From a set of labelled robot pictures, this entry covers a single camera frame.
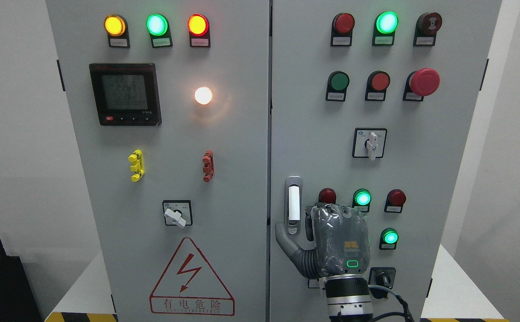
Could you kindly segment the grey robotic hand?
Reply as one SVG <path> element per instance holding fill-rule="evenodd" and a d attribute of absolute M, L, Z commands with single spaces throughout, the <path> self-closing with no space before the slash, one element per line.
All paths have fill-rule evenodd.
<path fill-rule="evenodd" d="M 275 238 L 282 251 L 306 279 L 333 275 L 363 274 L 371 259 L 366 214 L 355 208 L 316 203 L 309 211 L 315 248 L 299 246 L 282 223 L 275 226 Z"/>

